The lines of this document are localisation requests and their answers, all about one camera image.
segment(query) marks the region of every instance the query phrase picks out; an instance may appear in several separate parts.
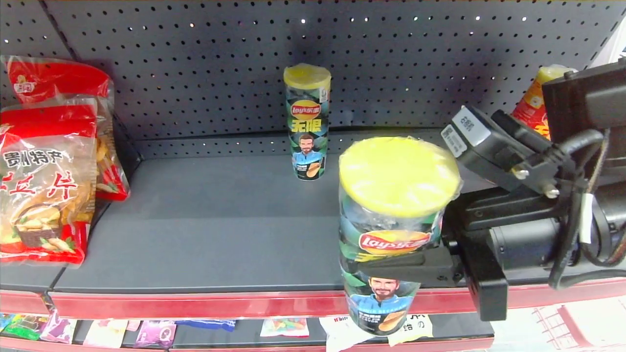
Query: red snack bag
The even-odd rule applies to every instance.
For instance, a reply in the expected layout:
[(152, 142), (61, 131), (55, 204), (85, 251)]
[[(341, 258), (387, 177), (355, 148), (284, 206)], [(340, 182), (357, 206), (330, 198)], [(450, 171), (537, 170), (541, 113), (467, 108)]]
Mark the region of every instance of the red snack bag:
[(0, 262), (81, 264), (95, 206), (96, 101), (0, 114)]
[(18, 100), (25, 105), (69, 98), (95, 97), (98, 102), (98, 181), (96, 196), (125, 200), (128, 180), (115, 152), (113, 139), (113, 82), (97, 68), (72, 61), (2, 56)]

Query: potato chip can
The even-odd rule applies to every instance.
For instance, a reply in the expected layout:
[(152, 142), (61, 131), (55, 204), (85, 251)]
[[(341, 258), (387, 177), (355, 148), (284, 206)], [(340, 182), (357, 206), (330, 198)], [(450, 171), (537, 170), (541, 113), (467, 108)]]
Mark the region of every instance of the potato chip can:
[(340, 266), (352, 320), (376, 336), (402, 327), (420, 283), (361, 272), (359, 262), (439, 244), (444, 208), (461, 185), (452, 154), (401, 137), (356, 142), (339, 159)]
[(283, 79), (294, 173), (301, 180), (317, 180), (326, 168), (331, 73), (301, 63), (286, 68)]

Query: snack package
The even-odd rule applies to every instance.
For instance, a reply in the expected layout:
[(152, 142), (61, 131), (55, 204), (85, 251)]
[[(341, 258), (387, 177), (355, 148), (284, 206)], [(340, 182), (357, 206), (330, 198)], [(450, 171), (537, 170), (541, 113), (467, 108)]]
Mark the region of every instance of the snack package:
[(94, 320), (91, 323), (84, 346), (120, 348), (128, 320)]
[(262, 338), (269, 336), (295, 336), (305, 338), (309, 336), (309, 327), (306, 318), (265, 319), (261, 327)]
[(4, 330), (4, 328), (11, 323), (13, 317), (15, 317), (13, 314), (0, 314), (0, 332), (2, 332), (2, 330)]
[(24, 104), (94, 97), (98, 102), (98, 183), (96, 196), (125, 200), (128, 180), (113, 139), (113, 82), (97, 68), (72, 61), (2, 56), (18, 100)]
[(55, 309), (50, 314), (48, 323), (44, 326), (39, 338), (50, 342), (71, 344), (74, 339), (75, 329), (76, 320), (59, 318), (59, 313)]
[(128, 326), (126, 326), (126, 330), (137, 331), (137, 329), (139, 329), (139, 325), (141, 325), (141, 320), (131, 319), (128, 321)]
[(135, 341), (135, 348), (151, 345), (170, 348), (174, 343), (175, 333), (176, 324), (172, 320), (145, 320), (141, 324), (139, 335)]
[(0, 121), (0, 262), (81, 264), (95, 206), (95, 99), (8, 108)]
[(550, 139), (548, 115), (546, 114), (541, 86), (546, 82), (562, 77), (567, 71), (576, 72), (577, 70), (562, 65), (550, 65), (540, 68), (535, 76), (535, 80), (528, 87), (528, 91), (526, 91), (517, 106), (515, 106), (511, 116), (522, 121), (545, 138)]
[(212, 329), (212, 330), (223, 329), (228, 332), (232, 332), (233, 330), (235, 330), (235, 322), (236, 320), (216, 320), (216, 319), (177, 320), (176, 325), (187, 325), (187, 326), (193, 326), (194, 328)]
[(319, 323), (326, 331), (326, 352), (339, 352), (365, 342), (371, 335), (359, 328), (350, 316), (325, 316)]
[(47, 316), (17, 314), (3, 332), (25, 339), (37, 340), (47, 322)]
[(419, 338), (433, 337), (433, 324), (428, 315), (411, 314), (406, 318), (400, 330), (387, 336), (389, 345), (396, 346), (399, 343), (415, 341)]

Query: screw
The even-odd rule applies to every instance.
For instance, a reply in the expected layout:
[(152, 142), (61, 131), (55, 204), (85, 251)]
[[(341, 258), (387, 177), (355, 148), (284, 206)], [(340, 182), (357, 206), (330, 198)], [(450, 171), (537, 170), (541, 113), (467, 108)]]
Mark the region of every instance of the screw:
[(570, 78), (572, 78), (572, 76), (574, 75), (574, 71), (567, 71), (563, 77), (565, 77), (566, 80), (569, 80)]
[(519, 165), (515, 165), (514, 167), (512, 167), (511, 172), (513, 172), (513, 175), (518, 180), (525, 180), (530, 175), (530, 172), (528, 172), (528, 170), (522, 168)]
[(545, 194), (545, 196), (550, 199), (554, 199), (557, 198), (561, 194), (561, 192), (559, 192), (559, 190), (553, 185), (548, 184), (543, 186), (543, 194)]

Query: pegboard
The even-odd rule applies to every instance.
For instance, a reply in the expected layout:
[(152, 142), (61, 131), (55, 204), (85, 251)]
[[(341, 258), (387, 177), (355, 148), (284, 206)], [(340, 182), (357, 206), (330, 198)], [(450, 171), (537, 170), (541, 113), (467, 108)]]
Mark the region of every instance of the pegboard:
[[(42, 4), (33, 0), (0, 0), (0, 53), (71, 60)], [(2, 71), (0, 106), (15, 105), (18, 101), (4, 67)]]
[(135, 140), (285, 130), (282, 70), (298, 62), (333, 74), (332, 127), (441, 127), (461, 104), (511, 111), (540, 65), (586, 67), (626, 12), (622, 1), (46, 4), (77, 58), (115, 80)]
[[(335, 132), (328, 138), (328, 153), (342, 153), (354, 142), (371, 137), (411, 136), (447, 148), (439, 130), (402, 129), (377, 132)], [(178, 140), (145, 140), (135, 146), (146, 158), (204, 158), (242, 155), (291, 155), (288, 139), (283, 133), (263, 136), (217, 136), (211, 138), (184, 138)]]

